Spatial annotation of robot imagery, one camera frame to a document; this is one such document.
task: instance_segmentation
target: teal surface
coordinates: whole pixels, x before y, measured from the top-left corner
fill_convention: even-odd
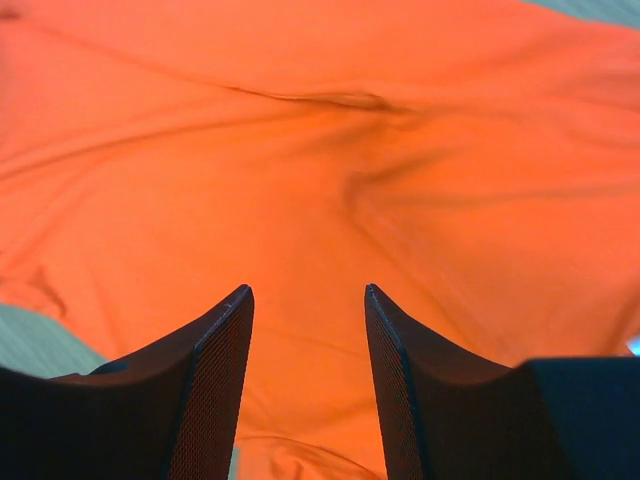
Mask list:
[[[56,322],[0,305],[0,365],[42,378],[87,374],[105,359]],[[237,477],[234,449],[229,480]]]
[[[525,0],[583,20],[640,29],[640,0]]]

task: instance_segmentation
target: cloth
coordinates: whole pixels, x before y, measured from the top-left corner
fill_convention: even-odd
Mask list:
[[[505,364],[640,329],[637,31],[514,0],[12,8],[0,301],[113,358],[252,285],[239,478],[384,478],[367,283]]]

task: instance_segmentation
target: orange shirt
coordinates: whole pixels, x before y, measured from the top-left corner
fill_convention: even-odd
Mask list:
[[[0,301],[117,357],[240,283],[242,479],[384,476],[365,284],[493,360],[640,328],[640,34],[515,0],[16,1]]]

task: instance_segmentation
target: orange cloth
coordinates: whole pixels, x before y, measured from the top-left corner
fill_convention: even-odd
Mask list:
[[[0,300],[115,357],[240,283],[242,479],[384,477],[364,286],[504,363],[640,328],[640,34],[516,0],[32,0]]]

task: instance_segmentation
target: black plastic part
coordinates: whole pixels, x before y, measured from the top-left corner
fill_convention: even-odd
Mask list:
[[[640,358],[510,369],[423,326],[375,285],[365,309],[389,480],[640,478]]]
[[[86,376],[0,369],[0,478],[226,480],[253,308],[241,286]]]

